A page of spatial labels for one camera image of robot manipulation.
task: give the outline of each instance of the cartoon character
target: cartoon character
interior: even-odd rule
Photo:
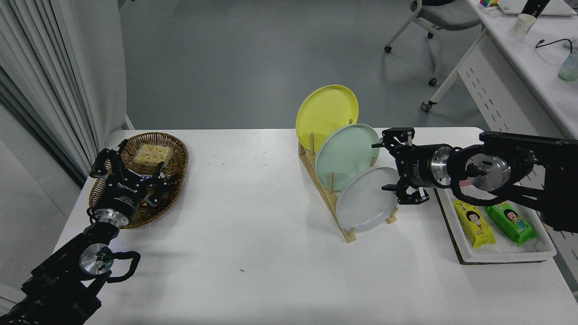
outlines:
[[[524,223],[523,218],[520,217],[518,213],[516,213],[516,211],[511,209],[505,209],[504,215],[506,216],[506,218],[508,218],[508,220],[510,220],[511,223],[518,225],[518,227],[520,228],[518,232],[523,232],[524,230],[526,230],[526,224]]]
[[[470,220],[471,222],[475,223],[479,230],[478,230],[478,234],[483,234],[484,230],[481,228],[481,217],[480,215],[478,215],[475,211],[467,211],[466,212],[466,217],[468,218],[468,220]]]

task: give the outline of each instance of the white desk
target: white desk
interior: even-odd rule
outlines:
[[[107,146],[141,132],[115,132]],[[460,265],[436,200],[402,206],[397,222],[346,243],[299,160],[295,130],[166,132],[190,153],[181,196],[112,241],[142,259],[131,279],[105,285],[87,324],[576,324],[553,260]],[[414,142],[467,146],[479,132],[416,128]],[[383,150],[377,165],[394,160]],[[93,182],[57,247],[88,226]],[[115,263],[113,275],[125,267]]]
[[[578,36],[578,17],[540,16],[521,40],[509,32],[517,17],[490,17],[478,0],[468,0],[486,31],[432,97],[439,102],[457,74],[492,130],[578,139],[578,82],[558,78],[569,54],[562,42]]]

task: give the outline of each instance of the white tray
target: white tray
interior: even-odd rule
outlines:
[[[478,208],[482,216],[486,218],[486,222],[490,225],[490,228],[492,228],[494,237],[496,238],[496,244],[486,244],[474,249],[472,243],[466,237],[458,216],[455,213],[454,206],[451,203],[452,200],[456,200],[454,194],[450,189],[436,190],[436,193],[455,239],[456,248],[459,250],[461,258],[466,264],[542,262],[556,255],[556,248],[554,248],[550,236],[548,236],[546,229],[542,226],[542,222],[536,212],[514,202],[509,203],[530,222],[536,233],[536,238],[530,239],[518,247],[518,245],[508,238],[494,221],[488,217],[485,209]]]

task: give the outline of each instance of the plate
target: plate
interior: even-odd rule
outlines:
[[[321,185],[329,188],[333,172],[333,191],[341,191],[353,176],[369,168],[373,157],[378,157],[379,148],[371,147],[376,142],[379,136],[365,124],[350,124],[333,132],[319,148],[315,160],[315,174]]]
[[[467,193],[466,186],[462,191]],[[481,215],[485,218],[494,237],[496,244],[484,245],[480,248],[474,249],[472,243],[466,237],[457,214],[455,213],[452,200],[456,200],[454,194],[450,189],[438,189],[436,193],[441,204],[442,211],[447,219],[447,224],[454,237],[455,245],[465,263],[479,263],[479,264],[494,264],[494,263],[523,263],[523,262],[537,262],[544,261],[556,255],[556,248],[552,244],[548,233],[542,226],[540,218],[536,212],[525,206],[508,201],[508,203],[521,215],[524,216],[534,231],[536,238],[526,241],[521,246],[516,245],[510,238],[506,237],[503,231],[488,217],[484,208],[479,208]]]
[[[314,149],[338,128],[357,122],[359,103],[353,92],[338,84],[325,86],[305,98],[295,122],[295,131],[301,145],[311,150],[311,132],[315,133]]]
[[[337,200],[341,227],[347,231],[355,227],[355,232],[361,232],[384,222],[397,206],[397,197],[381,187],[398,180],[397,171],[390,167],[372,167],[356,175]]]

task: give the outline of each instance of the rubik's cube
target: rubik's cube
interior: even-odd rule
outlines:
[[[484,7],[493,7],[498,5],[498,0],[480,0],[480,4]]]

